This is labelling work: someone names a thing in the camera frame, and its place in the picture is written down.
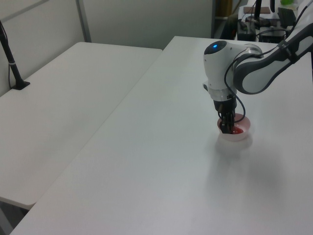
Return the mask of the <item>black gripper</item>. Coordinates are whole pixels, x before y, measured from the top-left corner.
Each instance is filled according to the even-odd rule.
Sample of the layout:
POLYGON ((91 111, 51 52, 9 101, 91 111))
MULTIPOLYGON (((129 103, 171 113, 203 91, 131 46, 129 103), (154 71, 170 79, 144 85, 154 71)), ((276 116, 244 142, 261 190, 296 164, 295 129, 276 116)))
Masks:
POLYGON ((229 96, 226 101, 213 101, 215 110, 218 112, 218 116, 221 119, 219 124, 220 130, 223 134, 234 134, 235 123, 235 109, 237 107, 236 97, 229 96))

